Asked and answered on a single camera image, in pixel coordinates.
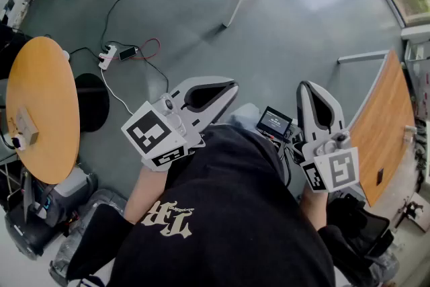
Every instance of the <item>electronic device with screen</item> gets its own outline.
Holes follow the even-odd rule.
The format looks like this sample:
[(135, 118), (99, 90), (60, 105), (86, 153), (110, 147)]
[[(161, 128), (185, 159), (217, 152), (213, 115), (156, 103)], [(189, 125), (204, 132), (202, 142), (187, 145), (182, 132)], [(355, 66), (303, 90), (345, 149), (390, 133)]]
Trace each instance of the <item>electronic device with screen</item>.
[(137, 53), (137, 49), (135, 47), (125, 49), (120, 53), (120, 60), (121, 61), (127, 60), (128, 58), (131, 58), (132, 56), (136, 55), (136, 53)]
[(260, 121), (257, 123), (257, 129), (283, 141), (291, 122), (292, 119), (288, 116), (283, 115), (271, 107), (267, 107), (260, 118)]

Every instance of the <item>black t-shirt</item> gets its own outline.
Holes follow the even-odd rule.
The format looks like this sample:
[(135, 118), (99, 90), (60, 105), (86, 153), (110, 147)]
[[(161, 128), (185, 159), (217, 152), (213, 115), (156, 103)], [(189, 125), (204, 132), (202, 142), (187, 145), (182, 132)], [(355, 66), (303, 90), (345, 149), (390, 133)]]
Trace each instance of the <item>black t-shirt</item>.
[(108, 286), (334, 286), (331, 256), (282, 182), (273, 145), (225, 125), (204, 140), (174, 162), (141, 223), (95, 213), (68, 277), (116, 257)]

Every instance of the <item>forearm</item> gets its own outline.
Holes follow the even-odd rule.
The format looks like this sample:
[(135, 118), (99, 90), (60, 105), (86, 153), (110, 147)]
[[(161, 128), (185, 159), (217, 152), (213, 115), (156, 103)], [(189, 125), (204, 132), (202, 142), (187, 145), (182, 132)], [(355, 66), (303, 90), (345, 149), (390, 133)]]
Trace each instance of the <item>forearm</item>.
[(124, 218), (136, 224), (164, 192), (166, 179), (167, 171), (154, 172), (144, 166), (127, 201)]
[(308, 184), (304, 186), (300, 208), (316, 230), (327, 225), (328, 197), (329, 193), (314, 193)]

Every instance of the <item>person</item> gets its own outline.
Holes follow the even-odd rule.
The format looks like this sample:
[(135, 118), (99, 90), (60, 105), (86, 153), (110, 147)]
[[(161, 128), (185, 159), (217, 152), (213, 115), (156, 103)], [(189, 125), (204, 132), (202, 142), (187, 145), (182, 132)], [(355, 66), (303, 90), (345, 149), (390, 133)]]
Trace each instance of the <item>person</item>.
[(108, 286), (334, 286), (327, 193), (298, 204), (262, 136), (225, 124), (204, 140), (169, 171), (143, 167), (124, 217), (99, 206), (67, 278), (115, 258)]

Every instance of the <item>table leg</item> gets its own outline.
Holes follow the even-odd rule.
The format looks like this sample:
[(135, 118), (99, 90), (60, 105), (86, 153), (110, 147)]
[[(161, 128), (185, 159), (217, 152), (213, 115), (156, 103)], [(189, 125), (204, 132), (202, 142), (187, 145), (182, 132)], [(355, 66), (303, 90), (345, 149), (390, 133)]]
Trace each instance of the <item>table leg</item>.
[(224, 21), (222, 22), (224, 26), (228, 27), (231, 24), (241, 2), (242, 0), (230, 0), (230, 4), (228, 4), (227, 14), (224, 18)]

